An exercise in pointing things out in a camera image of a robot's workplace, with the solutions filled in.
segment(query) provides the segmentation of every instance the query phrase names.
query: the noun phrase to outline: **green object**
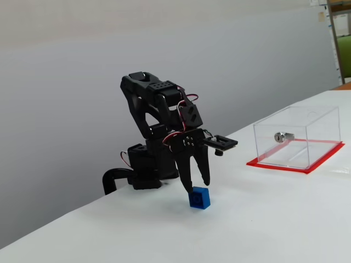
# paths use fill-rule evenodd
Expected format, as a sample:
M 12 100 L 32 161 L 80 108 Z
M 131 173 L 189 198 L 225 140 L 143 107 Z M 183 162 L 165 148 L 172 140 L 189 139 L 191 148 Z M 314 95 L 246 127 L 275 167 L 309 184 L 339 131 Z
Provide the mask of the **green object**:
M 351 78 L 351 36 L 338 38 L 344 78 Z

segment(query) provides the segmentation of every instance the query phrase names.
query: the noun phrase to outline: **white tabletop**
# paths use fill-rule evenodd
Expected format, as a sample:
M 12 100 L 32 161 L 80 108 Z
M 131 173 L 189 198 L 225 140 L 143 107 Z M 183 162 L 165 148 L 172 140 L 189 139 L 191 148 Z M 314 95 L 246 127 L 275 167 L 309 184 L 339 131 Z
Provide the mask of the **white tabletop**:
M 210 152 L 206 210 L 189 207 L 179 179 L 158 190 L 127 186 L 0 250 L 0 262 L 350 263 L 351 92 L 296 105 L 340 107 L 346 146 L 311 174 L 246 166 L 256 156 L 248 126 L 230 135 L 235 149 Z M 204 187 L 192 165 L 194 186 Z

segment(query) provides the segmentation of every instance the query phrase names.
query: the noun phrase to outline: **clear acrylic box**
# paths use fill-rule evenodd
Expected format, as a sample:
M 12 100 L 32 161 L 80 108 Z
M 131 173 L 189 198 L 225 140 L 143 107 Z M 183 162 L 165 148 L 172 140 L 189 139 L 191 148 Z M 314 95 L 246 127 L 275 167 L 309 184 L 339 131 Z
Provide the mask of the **clear acrylic box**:
M 342 143 L 338 107 L 287 107 L 253 127 L 258 164 L 305 170 Z

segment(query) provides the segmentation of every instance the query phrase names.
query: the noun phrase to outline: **black robotic arm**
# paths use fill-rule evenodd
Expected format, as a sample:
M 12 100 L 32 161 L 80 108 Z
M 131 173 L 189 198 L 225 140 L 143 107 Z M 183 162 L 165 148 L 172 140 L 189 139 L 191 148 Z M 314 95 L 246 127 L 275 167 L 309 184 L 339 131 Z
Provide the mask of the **black robotic arm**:
M 146 139 L 146 146 L 135 145 L 128 149 L 133 170 L 112 169 L 103 178 L 105 194 L 116 187 L 115 179 L 128 178 L 129 184 L 138 189 L 159 188 L 160 180 L 178 177 L 187 192 L 193 191 L 190 174 L 190 157 L 194 156 L 205 185 L 210 184 L 208 146 L 216 149 L 216 155 L 237 145 L 237 141 L 216 135 L 199 128 L 200 113 L 189 100 L 185 90 L 170 82 L 160 81 L 147 72 L 124 76 L 121 89 L 128 101 L 129 110 Z M 148 125 L 145 114 L 151 114 L 159 124 Z

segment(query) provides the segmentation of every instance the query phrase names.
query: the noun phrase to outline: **blue cube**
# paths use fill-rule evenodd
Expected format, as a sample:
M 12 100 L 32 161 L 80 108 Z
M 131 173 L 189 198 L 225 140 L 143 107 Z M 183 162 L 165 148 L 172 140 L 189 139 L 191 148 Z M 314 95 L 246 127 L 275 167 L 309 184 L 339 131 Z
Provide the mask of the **blue cube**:
M 189 194 L 190 207 L 206 209 L 211 205 L 210 194 L 207 188 L 193 187 L 193 192 Z

